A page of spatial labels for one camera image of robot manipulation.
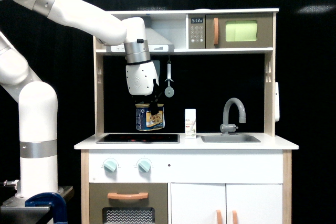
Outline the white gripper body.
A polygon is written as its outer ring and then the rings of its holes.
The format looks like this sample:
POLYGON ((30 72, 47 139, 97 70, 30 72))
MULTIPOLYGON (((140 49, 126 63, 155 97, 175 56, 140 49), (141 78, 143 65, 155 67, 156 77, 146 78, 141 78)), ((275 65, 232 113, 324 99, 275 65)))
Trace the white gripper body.
POLYGON ((126 65, 126 79, 131 95, 150 95, 154 83, 159 84, 159 78, 153 61, 138 65, 126 65))

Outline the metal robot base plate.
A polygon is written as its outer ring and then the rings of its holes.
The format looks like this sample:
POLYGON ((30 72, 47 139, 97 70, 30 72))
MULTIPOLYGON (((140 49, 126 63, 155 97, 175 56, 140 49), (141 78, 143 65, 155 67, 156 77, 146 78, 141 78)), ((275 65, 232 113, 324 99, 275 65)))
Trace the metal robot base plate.
MULTIPOLYGON (((51 207, 25 207, 28 198, 20 194, 19 180, 1 182, 1 191, 14 194, 7 200, 1 200, 1 223, 54 223, 51 207)), ((59 187, 56 193, 67 203, 74 196, 74 189, 72 186, 59 187)))

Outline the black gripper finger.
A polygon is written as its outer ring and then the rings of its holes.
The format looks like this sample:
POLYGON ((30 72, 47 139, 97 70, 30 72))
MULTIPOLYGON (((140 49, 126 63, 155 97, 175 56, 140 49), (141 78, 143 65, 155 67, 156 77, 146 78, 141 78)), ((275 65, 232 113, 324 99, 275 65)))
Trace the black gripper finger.
POLYGON ((150 95, 151 115, 156 115, 159 112, 159 109, 158 109, 159 97, 160 97, 160 87, 157 84, 156 79, 153 79, 153 90, 152 90, 152 94, 150 95))
POLYGON ((131 95, 131 98, 132 98, 134 104, 138 104, 139 103, 139 96, 138 95, 131 95))

